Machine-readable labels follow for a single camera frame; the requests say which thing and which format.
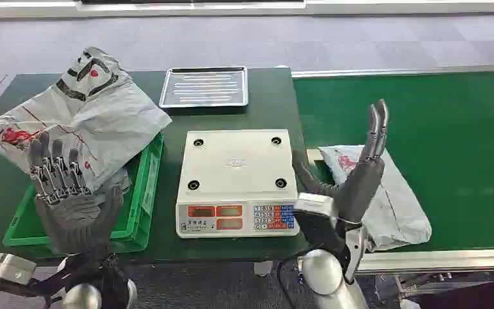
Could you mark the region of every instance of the table edge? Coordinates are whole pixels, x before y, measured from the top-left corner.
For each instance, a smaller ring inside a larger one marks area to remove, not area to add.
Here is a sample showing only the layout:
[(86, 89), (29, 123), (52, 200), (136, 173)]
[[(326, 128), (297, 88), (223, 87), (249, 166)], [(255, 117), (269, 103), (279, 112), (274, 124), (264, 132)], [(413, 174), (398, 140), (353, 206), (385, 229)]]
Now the table edge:
[(444, 66), (425, 69), (363, 69), (363, 70), (326, 70), (326, 71), (292, 71), (293, 79), (317, 77), (375, 76), (375, 75), (430, 75), (439, 73), (492, 72), (494, 64), (476, 66)]

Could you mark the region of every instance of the red digital display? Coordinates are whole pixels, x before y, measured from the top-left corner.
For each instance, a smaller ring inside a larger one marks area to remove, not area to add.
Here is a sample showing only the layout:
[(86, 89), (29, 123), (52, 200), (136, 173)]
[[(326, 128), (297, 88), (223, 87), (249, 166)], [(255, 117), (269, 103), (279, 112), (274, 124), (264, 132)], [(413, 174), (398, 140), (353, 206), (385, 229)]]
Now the red digital display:
[(242, 219), (217, 219), (217, 230), (241, 230)]
[(193, 218), (214, 217), (215, 207), (213, 206), (188, 206), (188, 216)]
[(241, 205), (217, 206), (217, 217), (239, 217), (241, 213)]

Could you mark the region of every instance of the plastic bag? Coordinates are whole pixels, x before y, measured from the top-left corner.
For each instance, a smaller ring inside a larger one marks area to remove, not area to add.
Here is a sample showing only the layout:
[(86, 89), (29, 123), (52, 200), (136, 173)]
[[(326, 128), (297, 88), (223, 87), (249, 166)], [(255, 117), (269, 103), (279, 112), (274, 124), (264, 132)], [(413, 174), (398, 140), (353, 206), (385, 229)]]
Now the plastic bag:
[(170, 122), (116, 59), (88, 47), (54, 85), (0, 116), (0, 154), (30, 174), (30, 140), (47, 131), (66, 157), (79, 150), (95, 191)]
[[(355, 168), (362, 145), (319, 147), (334, 182), (343, 183)], [(408, 244), (427, 242), (432, 229), (414, 192), (402, 177), (393, 159), (384, 150), (385, 170), (362, 223), (370, 236), (368, 249), (389, 250)]]

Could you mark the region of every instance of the black cable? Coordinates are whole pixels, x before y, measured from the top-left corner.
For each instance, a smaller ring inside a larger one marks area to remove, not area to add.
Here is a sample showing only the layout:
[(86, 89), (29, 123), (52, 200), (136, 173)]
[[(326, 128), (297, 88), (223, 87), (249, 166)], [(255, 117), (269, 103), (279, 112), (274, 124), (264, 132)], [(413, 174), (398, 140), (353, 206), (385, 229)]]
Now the black cable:
[(297, 258), (299, 256), (303, 256), (306, 253), (318, 248), (320, 245), (321, 244), (319, 244), (319, 243), (317, 243), (315, 245), (311, 245), (305, 250), (302, 250), (300, 252), (297, 252), (295, 254), (292, 254), (292, 255), (286, 257), (281, 262), (279, 262), (279, 264), (277, 265), (277, 282), (279, 283), (279, 287), (281, 287), (281, 291), (283, 292), (283, 295), (285, 295), (285, 299), (287, 299), (287, 303), (289, 304), (291, 309), (295, 309), (296, 307), (295, 307), (295, 304), (293, 304), (293, 300), (292, 300), (291, 296), (289, 295), (289, 293), (285, 289), (285, 284), (283, 284), (283, 281), (281, 280), (281, 270), (283, 269), (283, 265), (285, 265), (285, 263), (287, 263), (288, 261), (290, 261), (294, 258)]

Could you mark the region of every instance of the gray carpet floor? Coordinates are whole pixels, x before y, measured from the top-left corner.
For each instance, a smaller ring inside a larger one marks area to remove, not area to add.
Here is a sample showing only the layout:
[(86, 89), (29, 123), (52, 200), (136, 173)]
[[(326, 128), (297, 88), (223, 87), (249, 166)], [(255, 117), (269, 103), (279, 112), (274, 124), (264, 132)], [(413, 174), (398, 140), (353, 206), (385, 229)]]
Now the gray carpet floor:
[[(0, 82), (18, 73), (58, 73), (85, 46), (127, 70), (285, 64), (293, 70), (438, 68), (494, 64), (494, 15), (460, 17), (168, 17), (0, 21)], [(286, 308), (275, 274), (250, 263), (153, 265), (127, 270), (140, 308)], [(306, 288), (287, 272), (299, 308)], [(363, 278), (369, 299), (373, 278)], [(0, 293), (1, 308), (40, 301)], [(373, 308), (396, 303), (371, 301)]]

